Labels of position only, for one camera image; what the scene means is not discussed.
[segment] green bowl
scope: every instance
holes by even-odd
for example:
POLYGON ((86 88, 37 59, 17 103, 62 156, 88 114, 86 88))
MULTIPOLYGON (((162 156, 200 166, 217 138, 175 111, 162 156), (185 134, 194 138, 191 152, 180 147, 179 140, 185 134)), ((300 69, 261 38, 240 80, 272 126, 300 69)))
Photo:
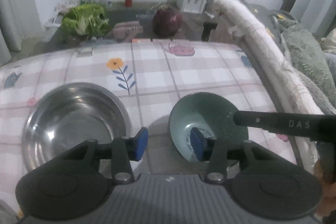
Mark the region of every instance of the green bowl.
POLYGON ((199 92, 183 97, 169 117, 169 130, 175 147, 188 161, 197 161, 190 144, 193 127, 207 138, 228 138, 233 143, 248 140, 247 127, 233 122, 233 114, 237 111, 230 101, 213 93, 199 92))

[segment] orange flower print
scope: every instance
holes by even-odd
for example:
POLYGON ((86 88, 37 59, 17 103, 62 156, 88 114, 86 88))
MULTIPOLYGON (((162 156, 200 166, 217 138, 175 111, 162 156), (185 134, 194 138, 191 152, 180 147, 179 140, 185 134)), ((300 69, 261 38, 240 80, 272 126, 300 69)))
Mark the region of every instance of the orange flower print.
POLYGON ((133 73, 128 74, 127 72, 128 65, 124 66, 124 61, 121 58, 117 57, 108 60, 106 66, 111 69, 113 73, 118 75, 116 76, 117 80, 120 81, 120 83, 118 83, 118 86, 124 90, 127 90, 128 95, 130 95, 129 90, 135 85, 135 80, 133 79, 133 73))
POLYGON ((111 58, 106 63, 106 66, 109 69, 118 69, 118 68, 122 67, 123 65, 124 65, 124 61, 121 58, 119 58, 119 57, 117 57, 117 58, 111 58))

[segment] bowl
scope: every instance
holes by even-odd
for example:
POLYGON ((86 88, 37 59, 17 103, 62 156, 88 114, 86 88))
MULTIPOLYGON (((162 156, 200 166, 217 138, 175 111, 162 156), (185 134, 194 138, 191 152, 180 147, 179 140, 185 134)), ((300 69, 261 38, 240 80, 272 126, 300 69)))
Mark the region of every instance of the bowl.
MULTIPOLYGON (((173 107, 169 130, 175 147, 188 161, 198 161, 190 144, 190 130, 197 127, 207 138, 228 138, 233 143, 248 139, 247 127, 237 126, 238 109, 225 98, 207 92, 187 95, 173 107)), ((229 161, 232 166, 236 161, 229 161)))
POLYGON ((24 164, 30 171, 87 139, 103 144, 130 133, 128 113, 112 92, 90 83, 63 85, 46 94, 28 118, 24 164))

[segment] black handle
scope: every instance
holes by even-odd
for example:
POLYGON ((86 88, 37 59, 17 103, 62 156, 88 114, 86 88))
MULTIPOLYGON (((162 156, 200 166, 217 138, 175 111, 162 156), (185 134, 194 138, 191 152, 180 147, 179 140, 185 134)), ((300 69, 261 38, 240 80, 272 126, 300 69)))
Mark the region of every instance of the black handle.
POLYGON ((233 121, 238 126, 336 143, 336 115, 238 111, 233 121))
POLYGON ((209 41, 211 30, 215 30, 217 28, 218 23, 215 22, 204 22, 203 23, 203 32, 201 36, 202 41, 209 41))

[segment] table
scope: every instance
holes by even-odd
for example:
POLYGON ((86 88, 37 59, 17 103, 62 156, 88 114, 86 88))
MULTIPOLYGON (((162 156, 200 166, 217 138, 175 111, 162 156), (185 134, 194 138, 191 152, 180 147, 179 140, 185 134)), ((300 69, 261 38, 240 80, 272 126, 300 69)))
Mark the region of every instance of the table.
MULTIPOLYGON (((181 161, 167 130, 174 104, 190 93, 221 95, 239 110, 275 111, 257 73, 235 45, 144 39, 99 46, 86 57, 65 50, 10 63, 0 68, 0 199, 16 211, 15 187, 27 172, 21 156, 22 128, 39 99, 57 86, 73 82, 95 83, 118 96, 131 118, 132 135, 143 126, 148 128, 143 160, 132 163, 135 173, 193 171, 181 161), (176 56, 169 51, 176 45, 193 47, 195 53, 176 56), (111 59, 109 68, 106 64, 111 59), (129 91, 113 61, 129 78, 129 91), (5 84, 13 87, 4 88, 5 84)), ((295 163, 289 142, 261 129, 248 130, 250 140, 295 163)))

